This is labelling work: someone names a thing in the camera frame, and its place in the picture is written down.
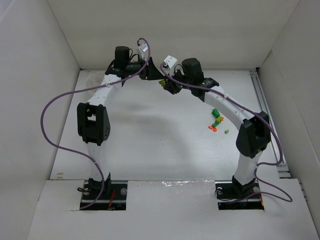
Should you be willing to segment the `lime green lego brick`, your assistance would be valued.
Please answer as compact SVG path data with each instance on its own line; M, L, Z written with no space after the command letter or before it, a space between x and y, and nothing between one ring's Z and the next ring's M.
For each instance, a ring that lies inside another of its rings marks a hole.
M162 87L164 87L166 85L166 81L165 80L160 80L158 82Z

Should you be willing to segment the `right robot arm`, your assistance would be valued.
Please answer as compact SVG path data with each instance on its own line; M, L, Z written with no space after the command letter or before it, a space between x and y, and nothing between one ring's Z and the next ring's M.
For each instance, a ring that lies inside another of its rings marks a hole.
M221 112L238 131L235 144L239 159L232 176L231 194L233 198L241 198L257 180L255 170L271 141L269 116L264 111L256 113L242 106L217 81L205 77L196 58L183 60L180 70L175 69L177 65L178 60L170 55L160 65L160 70L165 75L163 88L173 95L182 89L190 90L193 96Z

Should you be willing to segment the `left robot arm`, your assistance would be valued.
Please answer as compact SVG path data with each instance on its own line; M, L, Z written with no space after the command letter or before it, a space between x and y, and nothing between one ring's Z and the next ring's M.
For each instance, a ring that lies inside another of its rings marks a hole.
M111 133L107 108L113 97L124 82L133 77L149 81L163 78L153 63L146 43L138 46L137 54L137 61L132 61L130 48L117 46L114 51L114 60L104 73L101 84L94 88L96 92L87 102L79 103L77 106L77 132L85 143L88 156L94 164L88 180L90 190L104 191L108 185L106 183L108 176L103 173L103 168L106 163L105 143Z

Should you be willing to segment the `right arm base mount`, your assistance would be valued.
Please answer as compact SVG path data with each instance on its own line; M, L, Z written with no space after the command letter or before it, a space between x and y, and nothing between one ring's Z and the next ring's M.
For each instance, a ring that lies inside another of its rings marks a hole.
M214 195L217 198L219 210L264 210L264 204L259 192L258 182L254 182L247 189L238 193L231 181L216 181Z

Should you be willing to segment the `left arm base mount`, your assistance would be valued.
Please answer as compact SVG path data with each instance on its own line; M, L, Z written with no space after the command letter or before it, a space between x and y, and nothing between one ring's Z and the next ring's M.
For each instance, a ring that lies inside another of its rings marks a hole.
M95 201L100 193L101 183L97 186L88 181L84 182L83 187L78 187L77 191L81 193L79 204L80 210L86 211L125 211L127 206L128 182L111 180L106 183L102 194Z

